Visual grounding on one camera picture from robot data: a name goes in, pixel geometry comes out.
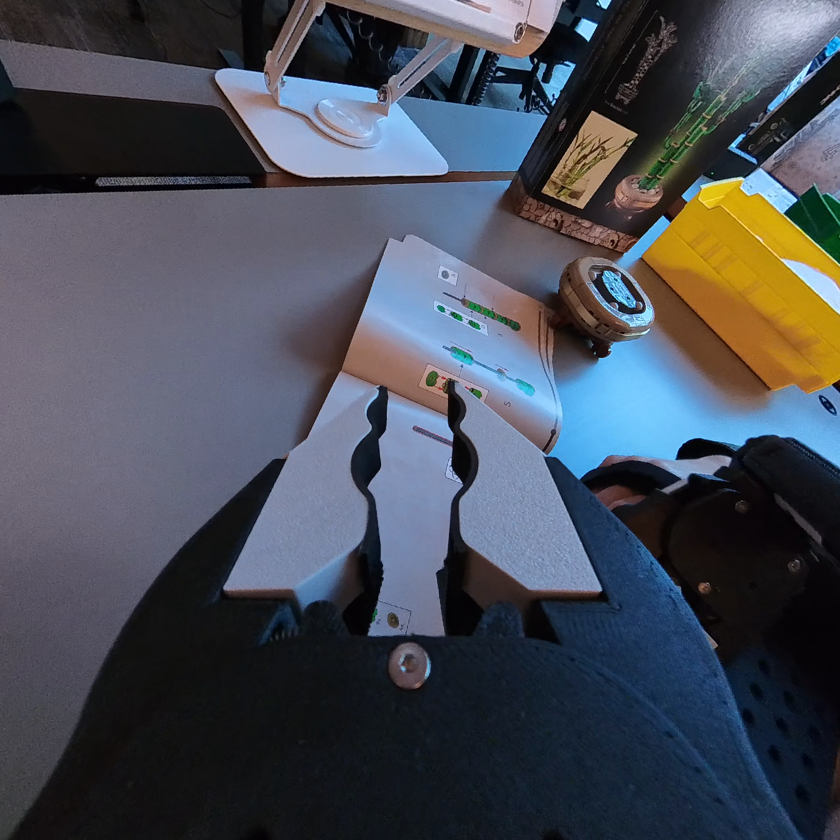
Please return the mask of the person's right hand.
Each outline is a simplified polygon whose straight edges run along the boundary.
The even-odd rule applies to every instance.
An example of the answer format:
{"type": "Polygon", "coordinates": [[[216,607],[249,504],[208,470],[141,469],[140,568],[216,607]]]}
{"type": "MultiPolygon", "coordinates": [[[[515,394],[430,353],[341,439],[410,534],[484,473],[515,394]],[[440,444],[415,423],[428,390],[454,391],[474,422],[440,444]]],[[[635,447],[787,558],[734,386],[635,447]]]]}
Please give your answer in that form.
{"type": "MultiPolygon", "coordinates": [[[[670,472],[664,460],[643,456],[612,455],[604,458],[599,465],[601,468],[619,465],[625,462],[645,463],[670,472]]],[[[626,505],[635,505],[647,498],[646,493],[635,492],[631,487],[624,485],[607,486],[595,492],[596,498],[610,511],[626,505]]]]}

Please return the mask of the green plastic bin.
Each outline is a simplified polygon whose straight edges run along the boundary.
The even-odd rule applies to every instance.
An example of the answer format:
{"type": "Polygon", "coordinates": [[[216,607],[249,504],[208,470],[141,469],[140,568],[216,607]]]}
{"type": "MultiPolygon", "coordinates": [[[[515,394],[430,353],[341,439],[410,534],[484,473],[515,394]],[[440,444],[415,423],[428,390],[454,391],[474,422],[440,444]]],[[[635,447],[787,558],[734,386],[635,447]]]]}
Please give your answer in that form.
{"type": "Polygon", "coordinates": [[[839,201],[813,184],[784,215],[800,230],[838,260],[839,201]]]}

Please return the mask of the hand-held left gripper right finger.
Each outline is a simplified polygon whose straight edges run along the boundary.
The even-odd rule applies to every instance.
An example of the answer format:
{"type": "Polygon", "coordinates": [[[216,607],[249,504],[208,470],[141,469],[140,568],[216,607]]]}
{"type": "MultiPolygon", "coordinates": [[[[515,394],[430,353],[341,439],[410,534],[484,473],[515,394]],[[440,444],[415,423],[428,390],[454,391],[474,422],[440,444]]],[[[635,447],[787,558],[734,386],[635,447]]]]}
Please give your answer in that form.
{"type": "Polygon", "coordinates": [[[535,444],[463,385],[447,387],[452,465],[446,616],[506,602],[593,601],[602,583],[535,444]]]}

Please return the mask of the yellow plastic bin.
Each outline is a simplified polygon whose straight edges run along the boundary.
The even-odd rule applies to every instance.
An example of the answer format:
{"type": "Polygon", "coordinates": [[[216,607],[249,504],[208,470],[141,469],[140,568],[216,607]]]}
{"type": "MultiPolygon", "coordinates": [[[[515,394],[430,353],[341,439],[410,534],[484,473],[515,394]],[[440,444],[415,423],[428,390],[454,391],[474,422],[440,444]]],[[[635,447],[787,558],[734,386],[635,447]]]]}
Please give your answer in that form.
{"type": "Polygon", "coordinates": [[[772,391],[820,391],[839,379],[838,311],[783,260],[837,284],[838,262],[743,184],[702,186],[643,259],[772,391]]]}

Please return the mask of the white plastic bag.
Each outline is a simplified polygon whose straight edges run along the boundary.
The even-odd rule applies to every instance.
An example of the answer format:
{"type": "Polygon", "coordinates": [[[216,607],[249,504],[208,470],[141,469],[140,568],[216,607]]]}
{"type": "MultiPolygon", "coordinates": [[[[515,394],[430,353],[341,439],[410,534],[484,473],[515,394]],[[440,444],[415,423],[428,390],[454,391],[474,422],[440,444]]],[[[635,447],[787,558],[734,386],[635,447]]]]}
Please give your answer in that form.
{"type": "Polygon", "coordinates": [[[791,269],[818,297],[839,311],[839,286],[835,279],[800,261],[784,259],[791,269]]]}

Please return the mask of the black office chair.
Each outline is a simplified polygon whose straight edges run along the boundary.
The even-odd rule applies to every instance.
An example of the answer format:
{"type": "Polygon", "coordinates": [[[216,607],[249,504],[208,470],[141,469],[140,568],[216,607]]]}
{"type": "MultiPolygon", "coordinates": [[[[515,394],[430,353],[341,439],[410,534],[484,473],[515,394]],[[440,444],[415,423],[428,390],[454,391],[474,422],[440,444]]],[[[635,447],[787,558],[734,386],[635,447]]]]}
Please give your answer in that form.
{"type": "Polygon", "coordinates": [[[529,68],[512,68],[500,65],[501,55],[486,52],[476,76],[466,95],[465,104],[478,106],[491,85],[517,85],[519,98],[525,112],[548,115],[554,100],[550,99],[544,84],[548,84],[553,69],[560,64],[577,65],[585,57],[589,42],[574,33],[571,40],[549,42],[546,40],[529,58],[529,68]]]}

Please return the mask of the white stand with wooden board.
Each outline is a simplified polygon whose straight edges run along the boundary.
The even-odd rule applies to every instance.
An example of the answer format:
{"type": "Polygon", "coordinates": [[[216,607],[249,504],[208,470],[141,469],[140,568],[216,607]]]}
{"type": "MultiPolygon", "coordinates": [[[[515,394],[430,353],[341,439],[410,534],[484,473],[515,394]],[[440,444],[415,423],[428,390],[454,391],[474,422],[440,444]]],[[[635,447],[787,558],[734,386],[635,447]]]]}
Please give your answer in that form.
{"type": "Polygon", "coordinates": [[[398,105],[462,46],[525,57],[548,36],[561,1],[350,1],[349,10],[429,34],[426,46],[378,91],[292,77],[287,69],[325,2],[296,1],[264,71],[225,68],[215,81],[259,147],[302,177],[429,176],[445,158],[398,105]]]}

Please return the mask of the white instruction booklet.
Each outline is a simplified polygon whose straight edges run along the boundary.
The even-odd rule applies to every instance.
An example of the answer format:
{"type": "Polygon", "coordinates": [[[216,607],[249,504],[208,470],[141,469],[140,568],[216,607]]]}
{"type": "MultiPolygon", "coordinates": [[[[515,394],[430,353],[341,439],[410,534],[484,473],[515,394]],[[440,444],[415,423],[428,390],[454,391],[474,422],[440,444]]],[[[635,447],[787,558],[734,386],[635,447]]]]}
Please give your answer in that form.
{"type": "Polygon", "coordinates": [[[426,241],[390,239],[342,370],[313,430],[375,385],[388,391],[381,467],[370,483],[383,582],[370,636],[442,636],[437,571],[461,483],[446,385],[456,382],[543,453],[562,428],[552,314],[426,241]]]}

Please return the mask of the dark dotted garment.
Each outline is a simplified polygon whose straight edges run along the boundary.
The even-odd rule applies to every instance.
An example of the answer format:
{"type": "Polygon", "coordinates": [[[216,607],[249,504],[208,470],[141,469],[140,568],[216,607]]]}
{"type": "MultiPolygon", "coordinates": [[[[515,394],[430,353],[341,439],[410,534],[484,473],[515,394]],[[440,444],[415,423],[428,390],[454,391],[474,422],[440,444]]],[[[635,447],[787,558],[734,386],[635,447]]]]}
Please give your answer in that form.
{"type": "Polygon", "coordinates": [[[780,647],[747,647],[724,669],[782,806],[804,838],[823,838],[838,748],[834,698],[780,647]]]}

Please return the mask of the tan brick-built pot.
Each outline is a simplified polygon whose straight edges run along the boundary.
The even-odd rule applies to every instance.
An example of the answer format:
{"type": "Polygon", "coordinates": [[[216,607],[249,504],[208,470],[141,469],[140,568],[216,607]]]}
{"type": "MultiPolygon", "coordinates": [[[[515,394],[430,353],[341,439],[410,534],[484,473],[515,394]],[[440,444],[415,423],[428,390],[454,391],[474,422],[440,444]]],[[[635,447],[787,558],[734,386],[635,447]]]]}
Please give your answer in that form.
{"type": "Polygon", "coordinates": [[[563,269],[549,326],[572,329],[590,343],[596,358],[608,357],[615,343],[642,338],[654,322],[651,300],[618,264],[590,256],[563,269]]]}

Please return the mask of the black power box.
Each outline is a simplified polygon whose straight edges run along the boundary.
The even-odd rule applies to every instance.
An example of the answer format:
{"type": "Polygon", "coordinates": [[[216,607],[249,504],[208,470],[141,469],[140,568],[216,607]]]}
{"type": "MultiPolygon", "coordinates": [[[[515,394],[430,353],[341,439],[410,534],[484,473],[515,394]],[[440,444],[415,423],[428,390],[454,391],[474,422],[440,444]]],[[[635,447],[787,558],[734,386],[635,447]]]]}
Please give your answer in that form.
{"type": "Polygon", "coordinates": [[[21,88],[2,102],[2,194],[87,192],[100,177],[264,173],[214,106],[21,88]]]}

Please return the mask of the black bamboo set box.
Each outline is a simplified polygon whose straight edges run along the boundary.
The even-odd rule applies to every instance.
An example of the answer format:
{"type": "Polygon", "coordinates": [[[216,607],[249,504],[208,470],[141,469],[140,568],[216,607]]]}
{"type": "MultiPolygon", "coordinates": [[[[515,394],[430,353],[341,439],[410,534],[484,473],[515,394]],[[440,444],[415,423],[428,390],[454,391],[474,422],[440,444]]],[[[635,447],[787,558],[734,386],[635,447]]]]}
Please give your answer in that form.
{"type": "Polygon", "coordinates": [[[507,190],[625,253],[838,34],[838,1],[613,2],[507,190]]]}

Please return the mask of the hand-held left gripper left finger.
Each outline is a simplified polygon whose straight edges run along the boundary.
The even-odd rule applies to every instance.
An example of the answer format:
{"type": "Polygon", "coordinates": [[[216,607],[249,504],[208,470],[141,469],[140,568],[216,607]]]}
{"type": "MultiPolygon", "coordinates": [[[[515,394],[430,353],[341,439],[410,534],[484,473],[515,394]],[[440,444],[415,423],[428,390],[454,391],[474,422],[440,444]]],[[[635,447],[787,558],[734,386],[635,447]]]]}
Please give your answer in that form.
{"type": "Polygon", "coordinates": [[[231,597],[372,606],[384,577],[370,484],[382,466],[388,392],[372,387],[286,458],[225,584],[231,597]]]}

